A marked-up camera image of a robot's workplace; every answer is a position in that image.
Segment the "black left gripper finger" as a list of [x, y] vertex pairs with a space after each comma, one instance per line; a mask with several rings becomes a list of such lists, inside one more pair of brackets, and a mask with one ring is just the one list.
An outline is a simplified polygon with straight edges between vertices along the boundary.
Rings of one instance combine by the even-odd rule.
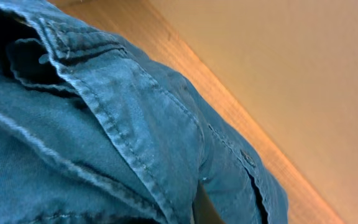
[[194, 224], [224, 224], [201, 183], [197, 185], [192, 207]]

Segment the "dark blue shorts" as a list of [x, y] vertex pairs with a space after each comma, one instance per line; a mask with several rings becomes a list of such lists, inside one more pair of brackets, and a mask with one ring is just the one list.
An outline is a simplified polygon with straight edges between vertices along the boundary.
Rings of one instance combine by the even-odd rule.
[[179, 72], [47, 1], [0, 1], [0, 223], [287, 223], [256, 150]]

